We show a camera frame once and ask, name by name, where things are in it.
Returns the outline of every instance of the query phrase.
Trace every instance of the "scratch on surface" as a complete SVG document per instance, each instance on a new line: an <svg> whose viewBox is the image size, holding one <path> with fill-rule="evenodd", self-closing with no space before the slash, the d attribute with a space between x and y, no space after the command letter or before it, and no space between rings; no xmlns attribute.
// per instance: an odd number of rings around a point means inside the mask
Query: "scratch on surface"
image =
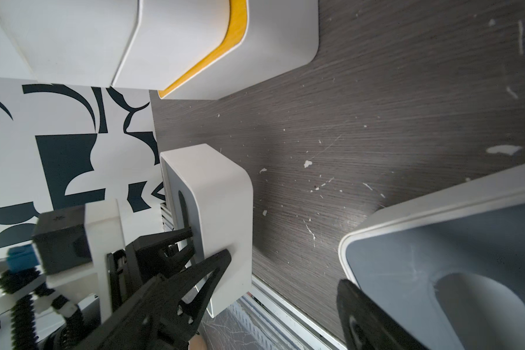
<svg viewBox="0 0 525 350"><path fill-rule="evenodd" d="M329 147L331 147L331 146L332 146L336 141L338 141L338 139L341 138L341 137L342 137L342 135L338 135L338 137L335 138L335 140L332 141L331 144L329 144L324 150L322 150L321 152L317 153L315 156L309 158L309 160L312 160L312 159L315 158L316 156L318 156L318 155L320 155L321 153L323 153L324 151L328 150Z"/></svg>
<svg viewBox="0 0 525 350"><path fill-rule="evenodd" d="M517 26L519 27L519 35L517 38L519 44L519 55L523 56L523 21L517 21Z"/></svg>
<svg viewBox="0 0 525 350"><path fill-rule="evenodd" d="M513 90L511 90L509 85L505 87L505 90L508 92L508 94L511 95L511 97L513 97L514 100L519 99L519 96L515 92L513 92Z"/></svg>
<svg viewBox="0 0 525 350"><path fill-rule="evenodd" d="M309 226L307 225L307 223L305 222L305 220L303 220L303 223L305 224L305 227L307 228L307 230L309 231L309 233L313 236L313 248L315 248L315 234L313 232L311 232L311 230L309 229Z"/></svg>
<svg viewBox="0 0 525 350"><path fill-rule="evenodd" d="M416 270L416 262L414 261L414 246L410 246L410 268L412 269L412 281L418 280L418 271Z"/></svg>

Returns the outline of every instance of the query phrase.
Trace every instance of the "abstract pattern wallpaper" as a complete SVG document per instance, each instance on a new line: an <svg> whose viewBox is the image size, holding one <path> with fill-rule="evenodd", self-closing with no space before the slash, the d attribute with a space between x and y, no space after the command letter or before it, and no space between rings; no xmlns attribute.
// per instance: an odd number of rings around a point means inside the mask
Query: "abstract pattern wallpaper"
<svg viewBox="0 0 525 350"><path fill-rule="evenodd" d="M40 213L110 198L126 242L163 231L148 91L0 78L0 258Z"/></svg>

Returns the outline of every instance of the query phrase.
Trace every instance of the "white paint speck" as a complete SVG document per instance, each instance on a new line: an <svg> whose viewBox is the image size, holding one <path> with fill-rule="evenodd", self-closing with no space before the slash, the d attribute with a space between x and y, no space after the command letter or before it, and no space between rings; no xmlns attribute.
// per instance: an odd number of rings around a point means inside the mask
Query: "white paint speck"
<svg viewBox="0 0 525 350"><path fill-rule="evenodd" d="M517 21L517 26L519 27L519 34L517 36L517 42L519 44L519 55L523 56L523 22L521 20Z"/></svg>
<svg viewBox="0 0 525 350"><path fill-rule="evenodd" d="M508 94L511 95L511 97L513 97L514 100L518 100L519 99L519 96L515 92L513 92L511 90L509 85L505 87L505 90L508 92Z"/></svg>
<svg viewBox="0 0 525 350"><path fill-rule="evenodd" d="M504 153L505 155L513 156L515 152L517 152L518 150L522 148L523 147L521 146L513 146L511 144L500 144L498 146L487 148L486 152L491 153L493 155L496 153Z"/></svg>

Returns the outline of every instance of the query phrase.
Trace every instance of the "wooden tabletop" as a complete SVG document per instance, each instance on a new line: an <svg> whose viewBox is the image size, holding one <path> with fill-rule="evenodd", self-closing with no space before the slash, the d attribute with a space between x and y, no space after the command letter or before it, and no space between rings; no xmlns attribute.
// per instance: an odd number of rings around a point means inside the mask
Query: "wooden tabletop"
<svg viewBox="0 0 525 350"><path fill-rule="evenodd" d="M151 98L160 151L207 143L249 173L253 272L343 338L343 235L525 163L525 1L319 5L307 66L218 101Z"/></svg>

